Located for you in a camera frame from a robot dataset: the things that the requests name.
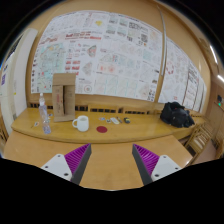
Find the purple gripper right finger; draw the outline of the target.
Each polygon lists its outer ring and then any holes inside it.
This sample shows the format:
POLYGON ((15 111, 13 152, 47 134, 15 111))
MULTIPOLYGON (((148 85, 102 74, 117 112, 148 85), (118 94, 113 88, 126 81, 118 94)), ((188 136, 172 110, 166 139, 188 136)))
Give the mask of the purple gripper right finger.
POLYGON ((168 155, 158 156, 150 150, 134 144, 132 154, 140 173, 143 185, 148 185, 165 176, 181 170, 168 155))

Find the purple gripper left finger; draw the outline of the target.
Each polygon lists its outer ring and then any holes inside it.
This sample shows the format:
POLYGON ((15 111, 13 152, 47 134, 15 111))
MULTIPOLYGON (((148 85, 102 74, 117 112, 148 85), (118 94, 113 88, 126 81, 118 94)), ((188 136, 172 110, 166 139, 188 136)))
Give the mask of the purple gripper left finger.
POLYGON ((91 145, 86 144, 66 155, 56 154, 42 169, 79 185, 91 153, 91 145))

